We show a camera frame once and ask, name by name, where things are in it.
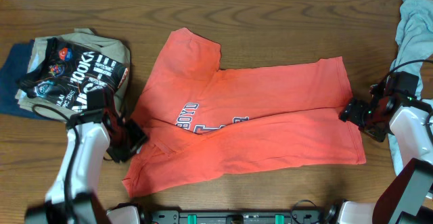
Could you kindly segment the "red printed t-shirt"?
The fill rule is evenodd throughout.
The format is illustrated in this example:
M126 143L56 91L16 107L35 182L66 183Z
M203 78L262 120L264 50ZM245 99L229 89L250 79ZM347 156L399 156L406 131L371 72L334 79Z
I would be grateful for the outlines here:
M130 197L225 174L364 164L361 134L338 116L352 97L342 58L220 67L218 43L170 33L132 119L148 137L123 185Z

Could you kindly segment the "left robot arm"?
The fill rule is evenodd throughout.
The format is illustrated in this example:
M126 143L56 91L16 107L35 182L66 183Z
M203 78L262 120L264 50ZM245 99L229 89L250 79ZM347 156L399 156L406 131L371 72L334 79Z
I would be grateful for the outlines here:
M107 108L74 114L66 123L68 145L59 173L41 205L27 209L25 223L151 223L138 204L106 210L97 198L106 156L126 162L147 141L132 120Z

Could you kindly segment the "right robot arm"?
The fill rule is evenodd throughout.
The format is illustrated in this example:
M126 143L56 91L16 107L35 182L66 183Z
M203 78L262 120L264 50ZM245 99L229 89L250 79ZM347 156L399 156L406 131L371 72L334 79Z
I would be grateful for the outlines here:
M369 104L352 100L342 118L376 141L394 135L403 169L377 202L343 202L335 223L431 223L424 200L432 197L432 100L402 93Z

